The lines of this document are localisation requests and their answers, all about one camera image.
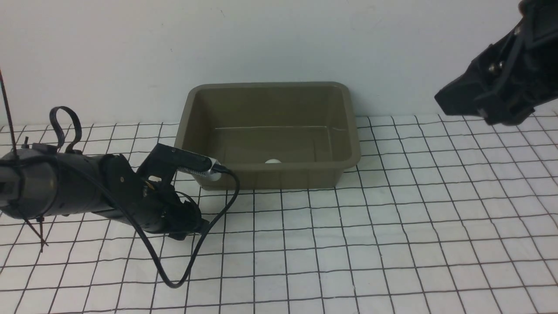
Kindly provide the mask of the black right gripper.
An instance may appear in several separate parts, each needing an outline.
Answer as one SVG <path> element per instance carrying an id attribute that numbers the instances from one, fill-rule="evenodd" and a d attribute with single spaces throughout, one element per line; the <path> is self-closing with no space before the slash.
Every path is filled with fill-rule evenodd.
<path id="1" fill-rule="evenodd" d="M 445 115 L 516 126 L 557 98 L 558 3 L 523 0 L 518 9 L 520 22 L 436 93 Z"/>

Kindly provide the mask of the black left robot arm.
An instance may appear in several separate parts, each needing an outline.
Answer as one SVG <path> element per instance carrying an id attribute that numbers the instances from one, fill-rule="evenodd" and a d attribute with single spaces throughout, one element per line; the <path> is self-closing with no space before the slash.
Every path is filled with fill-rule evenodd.
<path id="1" fill-rule="evenodd" d="M 86 156 L 32 147 L 1 159 L 1 211 L 15 219 L 78 213 L 129 224 L 126 209 L 141 229 L 183 240 L 201 234 L 209 222 L 193 201 L 182 201 L 173 186 L 178 171 L 209 168 L 209 160 L 158 143 L 137 170 L 120 154 Z"/>

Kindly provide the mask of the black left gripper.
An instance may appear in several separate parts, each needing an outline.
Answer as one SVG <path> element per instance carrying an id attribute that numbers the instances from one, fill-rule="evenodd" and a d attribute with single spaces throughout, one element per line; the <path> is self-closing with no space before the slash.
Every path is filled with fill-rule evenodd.
<path id="1" fill-rule="evenodd" d="M 149 154 L 134 171 L 124 156 L 105 155 L 99 170 L 104 187 L 143 231 L 179 241 L 207 231 L 210 222 L 199 206 L 189 199 L 182 201 L 171 184 L 177 166 Z"/>

